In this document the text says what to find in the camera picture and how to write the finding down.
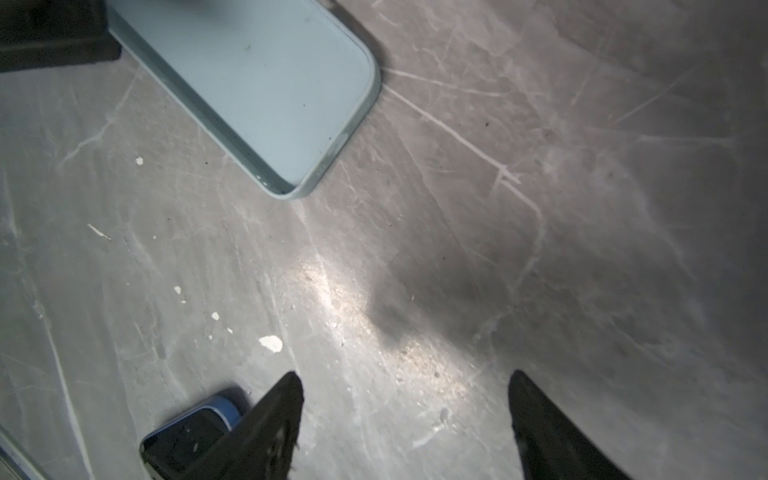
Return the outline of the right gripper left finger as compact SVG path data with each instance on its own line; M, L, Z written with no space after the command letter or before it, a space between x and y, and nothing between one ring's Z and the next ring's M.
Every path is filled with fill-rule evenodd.
M301 379L290 371L182 477L286 480L298 441L303 403Z

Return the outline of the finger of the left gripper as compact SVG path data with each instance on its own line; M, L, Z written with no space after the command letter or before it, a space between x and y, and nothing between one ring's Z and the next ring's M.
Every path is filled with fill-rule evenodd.
M2 0L1 71L114 61L103 0Z

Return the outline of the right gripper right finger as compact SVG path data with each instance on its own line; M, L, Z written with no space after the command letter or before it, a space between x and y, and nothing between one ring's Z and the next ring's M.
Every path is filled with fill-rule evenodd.
M508 403L525 479L629 479L521 370Z

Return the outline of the black phone front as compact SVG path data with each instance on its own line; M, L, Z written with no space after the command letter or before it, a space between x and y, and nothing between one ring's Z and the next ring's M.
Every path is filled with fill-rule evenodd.
M139 455L151 479L180 479L242 419L229 399L214 395L145 436Z

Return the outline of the light blue phone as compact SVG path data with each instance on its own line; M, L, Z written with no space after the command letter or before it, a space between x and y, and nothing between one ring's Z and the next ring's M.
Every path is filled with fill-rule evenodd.
M307 196L374 105L379 65L318 1L111 1L118 41L268 194Z

